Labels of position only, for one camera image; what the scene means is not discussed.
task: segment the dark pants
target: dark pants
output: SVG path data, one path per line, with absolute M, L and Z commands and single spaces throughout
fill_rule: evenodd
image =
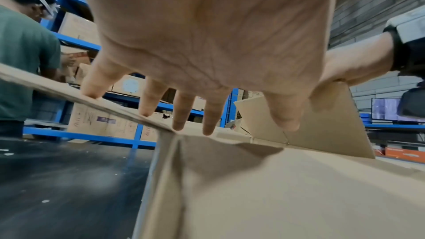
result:
M 22 138 L 23 121 L 1 120 L 0 137 Z

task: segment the green t-shirt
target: green t-shirt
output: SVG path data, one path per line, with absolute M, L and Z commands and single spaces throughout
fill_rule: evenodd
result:
M 59 40 L 26 15 L 0 6 L 0 62 L 31 73 L 37 73 L 39 67 L 59 68 Z M 31 112 L 32 92 L 0 80 L 0 120 L 26 120 Z

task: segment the shirt sleeve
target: shirt sleeve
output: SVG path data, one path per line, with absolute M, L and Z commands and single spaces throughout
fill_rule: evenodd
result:
M 56 69 L 61 67 L 61 44 L 52 33 L 44 38 L 44 45 L 40 55 L 40 68 Z

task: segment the open cardboard box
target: open cardboard box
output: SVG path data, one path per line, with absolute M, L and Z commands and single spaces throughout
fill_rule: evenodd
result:
M 332 109 L 308 108 L 295 133 L 276 128 L 262 97 L 239 103 L 253 142 L 241 143 L 176 133 L 8 66 L 0 78 L 161 131 L 134 239 L 423 237 L 424 172 L 375 160 L 346 85 Z

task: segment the black wrist strap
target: black wrist strap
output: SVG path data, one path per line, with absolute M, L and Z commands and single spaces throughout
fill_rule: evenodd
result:
M 407 60 L 409 59 L 409 48 L 404 46 L 400 36 L 398 35 L 397 29 L 393 26 L 387 26 L 384 29 L 384 32 L 388 32 L 391 34 L 393 38 L 393 66 L 391 67 L 391 71 L 401 71 L 407 65 Z

